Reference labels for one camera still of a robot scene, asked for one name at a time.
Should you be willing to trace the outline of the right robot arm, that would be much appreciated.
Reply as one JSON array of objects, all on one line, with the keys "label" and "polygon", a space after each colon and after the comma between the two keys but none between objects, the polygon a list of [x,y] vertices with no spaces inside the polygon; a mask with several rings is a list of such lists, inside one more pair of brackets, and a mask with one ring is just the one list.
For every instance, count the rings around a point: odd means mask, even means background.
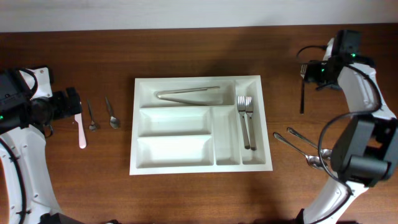
[{"label": "right robot arm", "polygon": [[303,83],[342,90],[349,111],[321,130],[316,149],[329,178],[296,223],[338,223],[358,196],[390,179],[397,167],[397,117],[382,97],[374,60],[360,54],[360,43],[360,32],[339,30],[321,47],[323,59],[300,64]]}]

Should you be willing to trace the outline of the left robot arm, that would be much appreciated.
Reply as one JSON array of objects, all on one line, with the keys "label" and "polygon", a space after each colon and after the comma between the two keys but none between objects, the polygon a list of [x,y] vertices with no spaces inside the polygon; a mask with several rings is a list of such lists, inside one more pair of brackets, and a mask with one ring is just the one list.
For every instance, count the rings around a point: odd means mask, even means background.
[{"label": "left robot arm", "polygon": [[80,96],[74,87],[52,91],[43,65],[1,72],[1,163],[7,188],[9,223],[76,223],[60,208],[50,180],[45,147],[52,122],[74,117],[78,144],[87,146]]}]

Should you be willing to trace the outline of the steel tongs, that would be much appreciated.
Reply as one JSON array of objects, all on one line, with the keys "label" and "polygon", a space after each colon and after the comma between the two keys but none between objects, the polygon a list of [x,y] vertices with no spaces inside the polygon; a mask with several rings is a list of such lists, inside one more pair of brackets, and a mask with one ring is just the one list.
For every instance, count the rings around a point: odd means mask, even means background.
[{"label": "steel tongs", "polygon": [[223,95],[219,86],[188,88],[178,90],[163,90],[154,93],[158,100],[171,101],[196,106],[220,105]]}]

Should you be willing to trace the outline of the steel fork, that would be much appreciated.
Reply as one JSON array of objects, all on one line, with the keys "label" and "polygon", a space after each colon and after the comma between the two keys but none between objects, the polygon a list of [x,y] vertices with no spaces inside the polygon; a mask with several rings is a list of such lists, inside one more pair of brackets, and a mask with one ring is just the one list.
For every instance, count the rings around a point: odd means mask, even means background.
[{"label": "steel fork", "polygon": [[244,148],[245,149],[250,149],[250,142],[249,142],[249,137],[248,137],[248,131],[246,127],[246,105],[245,105],[245,97],[244,96],[237,96],[237,109],[238,109],[238,114],[239,114],[239,120],[241,123],[241,128],[243,132],[243,143],[244,143]]},{"label": "steel fork", "polygon": [[248,117],[248,127],[249,127],[249,141],[250,141],[250,147],[252,151],[256,151],[256,137],[254,134],[254,126],[253,126],[253,112],[254,112],[254,106],[253,106],[253,97],[247,96],[246,97],[246,114]]}]

